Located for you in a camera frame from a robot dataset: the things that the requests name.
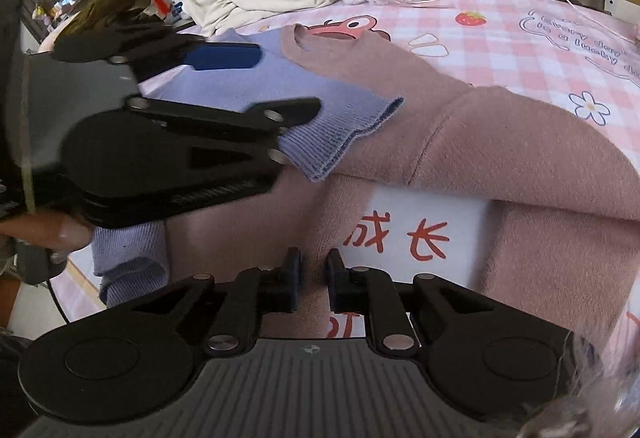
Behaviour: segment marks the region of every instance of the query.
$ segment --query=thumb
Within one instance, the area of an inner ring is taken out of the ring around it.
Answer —
[[[57,252],[72,252],[91,243],[93,228],[58,211],[42,210],[0,222],[0,234]]]

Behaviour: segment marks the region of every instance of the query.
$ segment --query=brown sweater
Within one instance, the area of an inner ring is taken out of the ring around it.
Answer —
[[[606,138],[561,108],[440,74],[376,34],[332,40],[298,25],[282,30],[281,45],[312,72],[406,103],[324,183],[287,169],[269,195],[170,221],[176,278],[206,270],[227,281],[299,246],[303,306],[266,329],[321,336],[322,260],[353,230],[377,181],[500,201],[482,293],[566,327],[598,320],[612,329],[640,265],[640,177]]]

